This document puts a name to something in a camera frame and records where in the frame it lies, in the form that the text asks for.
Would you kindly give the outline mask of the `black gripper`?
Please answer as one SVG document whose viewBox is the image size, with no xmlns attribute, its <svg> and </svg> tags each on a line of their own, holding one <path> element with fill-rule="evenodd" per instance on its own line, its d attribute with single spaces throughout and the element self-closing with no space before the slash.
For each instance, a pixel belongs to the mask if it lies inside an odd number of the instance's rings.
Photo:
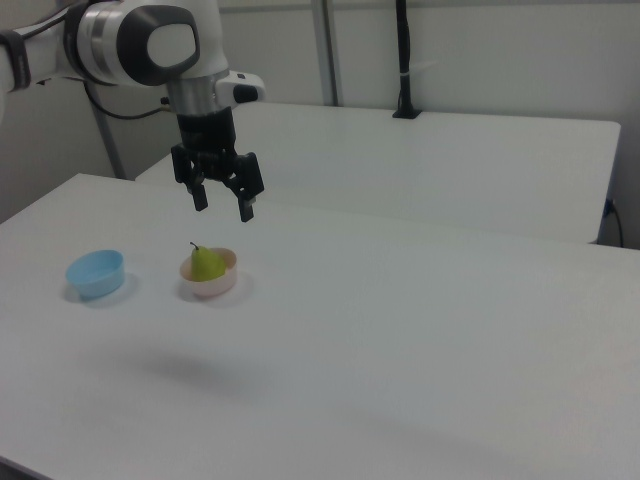
<svg viewBox="0 0 640 480">
<path fill-rule="evenodd" d="M 254 218 L 253 204 L 264 191 L 257 156 L 237 155 L 231 108 L 204 116 L 177 116 L 181 142 L 171 148 L 174 176 L 192 196 L 196 211 L 208 207 L 204 179 L 224 181 L 238 200 L 243 223 Z"/>
</svg>

